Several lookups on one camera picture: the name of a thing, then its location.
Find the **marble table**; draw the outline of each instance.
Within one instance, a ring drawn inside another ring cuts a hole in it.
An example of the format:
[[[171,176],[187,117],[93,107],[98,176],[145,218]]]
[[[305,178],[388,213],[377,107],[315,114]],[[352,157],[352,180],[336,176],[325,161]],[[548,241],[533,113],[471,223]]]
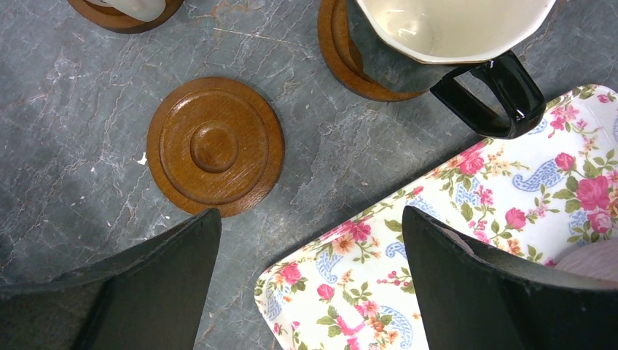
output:
[[[320,54],[318,6],[186,0],[128,36],[66,1],[2,1],[0,283],[46,281],[186,219],[146,164],[150,119],[183,82],[239,79],[278,113],[286,159],[263,202],[223,221],[195,348],[279,349],[254,305],[258,275],[478,140],[430,95],[385,104],[341,86]],[[613,1],[558,0],[514,51],[548,98],[590,82],[615,89],[616,30]]]

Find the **black mug handle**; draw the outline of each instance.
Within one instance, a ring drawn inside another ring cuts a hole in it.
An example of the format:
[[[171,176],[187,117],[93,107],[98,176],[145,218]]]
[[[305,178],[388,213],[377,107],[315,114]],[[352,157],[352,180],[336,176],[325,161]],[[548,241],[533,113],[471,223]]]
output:
[[[508,122],[455,81],[457,76],[467,71],[496,95],[506,110]],[[430,90],[481,136],[515,139],[534,129],[545,112],[543,93],[512,51],[478,65],[458,67]]]

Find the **round wooden coaster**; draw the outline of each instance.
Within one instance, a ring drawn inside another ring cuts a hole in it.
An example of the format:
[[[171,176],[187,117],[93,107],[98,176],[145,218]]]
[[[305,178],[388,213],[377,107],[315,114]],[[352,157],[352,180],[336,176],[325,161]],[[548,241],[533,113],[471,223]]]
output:
[[[191,214],[230,217],[258,204],[283,166],[283,133],[257,92],[221,77],[176,88],[157,109],[146,155],[170,201]]]
[[[318,40],[326,65],[352,92],[370,100],[405,101],[421,95],[396,93],[378,84],[363,72],[363,59],[348,32],[346,0],[322,0],[318,13]]]
[[[182,5],[184,0],[165,0],[165,9],[161,16],[150,22],[143,22],[125,15],[113,7],[95,5],[85,0],[67,0],[80,15],[90,22],[109,31],[121,34],[137,34],[149,31],[162,25]]]

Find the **ceramic mug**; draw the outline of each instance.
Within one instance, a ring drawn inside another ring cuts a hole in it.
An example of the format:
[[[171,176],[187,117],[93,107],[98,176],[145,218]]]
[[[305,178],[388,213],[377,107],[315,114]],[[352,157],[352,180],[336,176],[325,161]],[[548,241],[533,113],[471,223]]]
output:
[[[165,0],[86,0],[102,7],[113,7],[137,20],[150,22],[165,9]]]
[[[430,90],[478,134],[513,139],[541,121],[545,99],[510,49],[540,27],[554,2],[348,0],[348,27],[363,59],[373,58],[364,62],[372,79],[398,92]],[[390,50],[375,55],[380,44],[363,26]],[[466,72],[490,88],[507,119],[455,81]],[[413,79],[393,84],[397,75]]]

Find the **floral tray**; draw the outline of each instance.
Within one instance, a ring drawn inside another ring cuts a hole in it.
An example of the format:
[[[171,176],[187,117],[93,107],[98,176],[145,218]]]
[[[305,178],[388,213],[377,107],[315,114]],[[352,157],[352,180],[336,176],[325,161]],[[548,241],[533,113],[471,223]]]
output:
[[[585,85],[511,141],[486,139],[268,268],[255,299],[284,349],[427,349],[405,206],[535,263],[618,236],[618,101]]]

